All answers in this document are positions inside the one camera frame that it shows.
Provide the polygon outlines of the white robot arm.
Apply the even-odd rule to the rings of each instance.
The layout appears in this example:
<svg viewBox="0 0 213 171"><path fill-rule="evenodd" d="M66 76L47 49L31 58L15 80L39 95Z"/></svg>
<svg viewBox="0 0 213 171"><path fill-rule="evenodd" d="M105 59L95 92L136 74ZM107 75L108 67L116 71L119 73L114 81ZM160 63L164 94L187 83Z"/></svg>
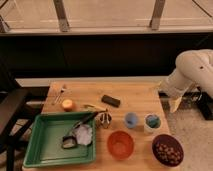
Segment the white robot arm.
<svg viewBox="0 0 213 171"><path fill-rule="evenodd" d="M176 58L176 68L160 84L169 96L177 99L193 84L213 98L213 50L188 50Z"/></svg>

